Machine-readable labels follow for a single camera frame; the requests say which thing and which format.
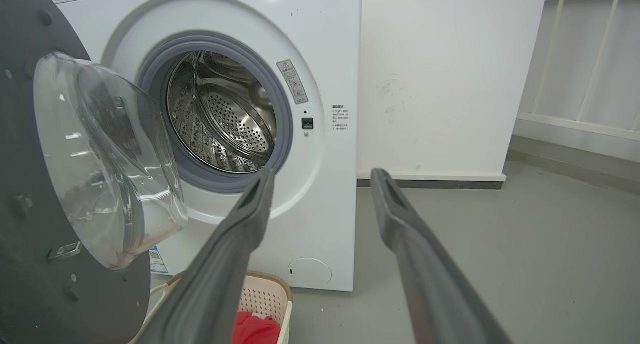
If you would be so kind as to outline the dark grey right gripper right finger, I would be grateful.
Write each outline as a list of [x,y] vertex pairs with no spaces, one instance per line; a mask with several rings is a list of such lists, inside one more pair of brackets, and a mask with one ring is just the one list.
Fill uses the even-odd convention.
[[382,241],[395,253],[418,344],[509,344],[482,301],[425,220],[382,168],[370,172]]

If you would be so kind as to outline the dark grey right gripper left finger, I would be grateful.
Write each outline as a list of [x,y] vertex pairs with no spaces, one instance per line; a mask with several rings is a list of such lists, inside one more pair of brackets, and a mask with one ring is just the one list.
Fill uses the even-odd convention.
[[140,333],[139,344],[229,344],[249,259],[264,239],[275,172],[263,169]]

